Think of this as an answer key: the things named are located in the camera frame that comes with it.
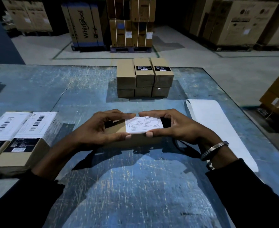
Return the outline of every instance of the blue table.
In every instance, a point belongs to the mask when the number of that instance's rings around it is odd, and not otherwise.
[[[186,99],[214,99],[257,162],[258,176],[279,195],[278,150],[203,69],[173,71],[168,98],[128,100],[117,97],[115,67],[0,65],[0,116],[59,111],[63,136],[96,111],[175,108],[187,115]],[[169,138],[153,147],[80,152],[57,178],[65,190],[45,227],[230,227],[205,172],[205,162],[180,153]],[[0,197],[16,181],[0,179]]]

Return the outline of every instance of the barcode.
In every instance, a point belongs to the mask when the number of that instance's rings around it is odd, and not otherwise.
[[[7,127],[7,125],[14,119],[15,117],[8,117],[6,121],[0,126],[0,133]]]
[[[12,150],[12,152],[23,152],[23,151],[25,151],[25,149],[26,149],[26,147],[23,147],[23,148],[14,148],[14,149]]]
[[[32,125],[32,127],[30,128],[30,131],[35,131],[44,117],[45,115],[40,115],[34,125]]]

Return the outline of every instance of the white sticker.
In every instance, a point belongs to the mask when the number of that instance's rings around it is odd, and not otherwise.
[[[244,35],[249,34],[250,30],[251,30],[251,29],[246,29],[246,30],[244,30],[243,34],[244,34]]]
[[[153,32],[147,32],[146,38],[147,39],[152,39],[152,35],[153,35]]]
[[[126,132],[131,134],[146,133],[152,129],[162,129],[160,118],[136,117],[126,120]]]
[[[23,148],[13,148],[12,152],[23,152],[25,151],[26,147]]]
[[[46,24],[50,24],[50,21],[49,21],[47,18],[44,18],[43,21],[44,21]]]
[[[126,31],[126,38],[132,38],[132,32]]]
[[[24,18],[24,20],[27,22],[27,23],[32,23],[31,20],[29,18]]]
[[[62,123],[57,112],[34,112],[15,138],[43,138],[51,146]]]
[[[275,107],[279,108],[279,98],[275,98],[271,104],[274,105]]]
[[[31,113],[6,112],[0,118],[0,141],[11,141]]]

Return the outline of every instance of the fingernail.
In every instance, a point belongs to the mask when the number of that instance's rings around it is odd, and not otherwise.
[[[126,138],[125,138],[125,139],[126,139],[126,140],[131,139],[131,134],[126,135]]]
[[[152,132],[147,132],[147,133],[146,133],[146,137],[152,138],[152,137],[153,137],[153,133],[152,133]]]

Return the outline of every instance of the person's right hand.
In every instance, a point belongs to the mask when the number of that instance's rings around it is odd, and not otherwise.
[[[222,141],[212,130],[188,118],[176,109],[144,111],[140,112],[139,115],[141,117],[171,119],[171,127],[149,130],[146,133],[147,137],[169,136],[190,144],[203,145],[207,149]]]

